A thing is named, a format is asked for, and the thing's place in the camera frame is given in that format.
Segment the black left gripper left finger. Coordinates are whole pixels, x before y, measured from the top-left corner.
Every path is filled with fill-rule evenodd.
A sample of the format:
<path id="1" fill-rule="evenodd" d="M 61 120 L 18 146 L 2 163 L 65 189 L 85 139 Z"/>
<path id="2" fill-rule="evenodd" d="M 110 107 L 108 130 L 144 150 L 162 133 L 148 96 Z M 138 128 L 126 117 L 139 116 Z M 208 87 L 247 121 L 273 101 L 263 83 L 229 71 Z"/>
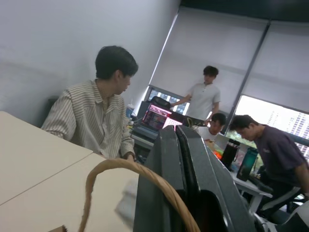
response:
<path id="1" fill-rule="evenodd" d="M 144 166 L 168 181 L 187 207 L 193 192 L 193 168 L 188 138 L 193 129 L 167 126 L 162 129 Z M 135 232 L 184 232 L 180 215 L 154 183 L 140 176 L 133 230 Z"/>

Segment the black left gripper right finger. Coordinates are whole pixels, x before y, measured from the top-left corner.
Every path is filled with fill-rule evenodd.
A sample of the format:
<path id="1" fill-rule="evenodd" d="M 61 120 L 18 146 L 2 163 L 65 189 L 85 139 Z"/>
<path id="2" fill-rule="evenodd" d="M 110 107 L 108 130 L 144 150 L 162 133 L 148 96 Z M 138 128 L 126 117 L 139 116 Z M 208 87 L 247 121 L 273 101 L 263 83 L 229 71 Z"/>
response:
<path id="1" fill-rule="evenodd" d="M 254 218 L 228 169 L 191 128 L 176 126 L 189 210 L 202 232 L 254 232 Z"/>

